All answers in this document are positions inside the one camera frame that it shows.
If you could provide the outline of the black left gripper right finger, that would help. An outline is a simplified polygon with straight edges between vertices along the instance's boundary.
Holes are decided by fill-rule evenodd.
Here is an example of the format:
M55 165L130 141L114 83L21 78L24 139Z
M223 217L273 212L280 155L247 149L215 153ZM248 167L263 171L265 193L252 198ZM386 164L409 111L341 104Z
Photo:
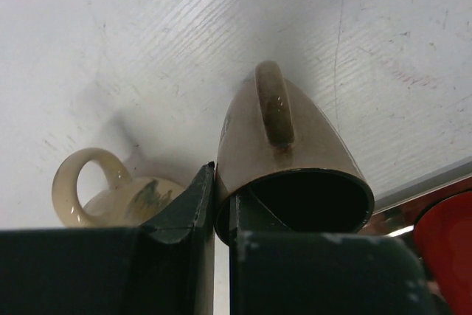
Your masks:
M434 314L423 267L396 238L289 230L258 199L230 202L232 314Z

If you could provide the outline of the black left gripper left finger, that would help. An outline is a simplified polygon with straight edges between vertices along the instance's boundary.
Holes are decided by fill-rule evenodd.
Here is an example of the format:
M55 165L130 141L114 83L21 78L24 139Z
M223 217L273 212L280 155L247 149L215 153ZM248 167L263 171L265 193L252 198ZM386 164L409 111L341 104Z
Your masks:
M211 314L215 166L140 226L1 233L3 314Z

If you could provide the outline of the beige round mug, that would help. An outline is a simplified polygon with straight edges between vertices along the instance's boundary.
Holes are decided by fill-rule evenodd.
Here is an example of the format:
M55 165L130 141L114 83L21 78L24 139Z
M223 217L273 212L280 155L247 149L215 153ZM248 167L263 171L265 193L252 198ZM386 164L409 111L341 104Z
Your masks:
M77 183L88 163L97 164L108 187L81 204ZM55 213L67 227L138 226L165 209L185 188L160 177L137 177L111 152L85 148L68 156L52 182Z

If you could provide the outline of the brown glazed mug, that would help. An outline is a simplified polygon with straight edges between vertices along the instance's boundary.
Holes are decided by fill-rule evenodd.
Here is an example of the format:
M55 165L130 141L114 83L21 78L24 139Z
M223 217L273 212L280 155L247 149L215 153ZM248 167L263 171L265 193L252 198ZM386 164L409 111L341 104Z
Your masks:
M256 65L226 112L215 193L215 231L223 242L235 195L259 198L296 232L358 232L375 205L329 119L271 60Z

